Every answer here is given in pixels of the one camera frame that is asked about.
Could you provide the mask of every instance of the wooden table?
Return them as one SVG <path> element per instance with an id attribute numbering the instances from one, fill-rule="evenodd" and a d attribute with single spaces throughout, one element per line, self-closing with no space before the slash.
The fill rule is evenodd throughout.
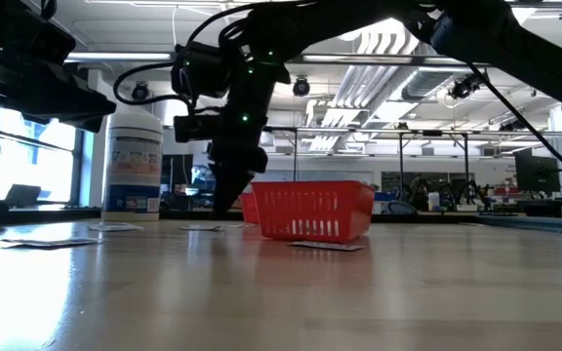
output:
<path id="1" fill-rule="evenodd" d="M 562 235 L 373 225 L 355 253 L 292 248 L 257 228 L 5 237 L 102 238 L 1 249 L 0 350 L 562 350 Z"/>

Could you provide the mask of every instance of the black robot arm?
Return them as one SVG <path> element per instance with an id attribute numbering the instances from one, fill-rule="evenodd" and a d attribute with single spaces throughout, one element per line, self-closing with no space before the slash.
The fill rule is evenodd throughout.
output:
<path id="1" fill-rule="evenodd" d="M 274 85 L 290 83 L 284 62 L 380 20 L 400 20 L 438 53 L 490 63 L 562 101 L 562 49 L 523 29 L 503 0 L 303 0 L 244 10 L 252 11 L 221 31 L 217 48 L 195 42 L 197 29 L 184 48 L 177 47 L 172 72 L 173 89 L 194 104 L 200 95 L 219 98 L 228 91 L 219 115 L 175 119 L 178 141 L 212 141 L 217 213 L 230 208 L 254 172 L 265 171 L 267 157 L 258 144 Z"/>

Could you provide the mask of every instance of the table surface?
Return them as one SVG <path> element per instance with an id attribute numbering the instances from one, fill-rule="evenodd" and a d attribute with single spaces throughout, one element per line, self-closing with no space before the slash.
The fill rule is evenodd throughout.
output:
<path id="1" fill-rule="evenodd" d="M 562 350 L 562 234 L 375 224 L 366 249 L 345 253 L 263 240 L 257 227 L 87 224 L 0 232 L 103 240 L 0 243 L 0 350 Z"/>

